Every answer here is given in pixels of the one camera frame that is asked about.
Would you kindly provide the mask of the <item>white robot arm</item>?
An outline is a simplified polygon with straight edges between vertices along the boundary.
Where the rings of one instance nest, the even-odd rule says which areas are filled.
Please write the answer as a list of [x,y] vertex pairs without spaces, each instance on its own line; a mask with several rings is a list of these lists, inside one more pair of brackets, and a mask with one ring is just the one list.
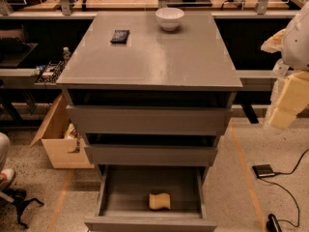
[[283,131],[309,105],[309,2],[285,29],[264,41],[261,50],[281,52],[272,70],[277,80],[271,93],[266,125]]

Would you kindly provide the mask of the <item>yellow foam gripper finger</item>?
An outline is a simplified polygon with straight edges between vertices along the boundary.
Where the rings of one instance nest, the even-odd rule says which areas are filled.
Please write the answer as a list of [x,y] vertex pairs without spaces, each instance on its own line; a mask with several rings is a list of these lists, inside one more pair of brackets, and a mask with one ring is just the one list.
[[268,124],[285,130],[309,105],[309,72],[294,72],[283,80],[283,88],[274,103]]
[[268,53],[274,53],[280,51],[282,48],[283,37],[286,30],[282,29],[268,38],[261,45],[261,50]]

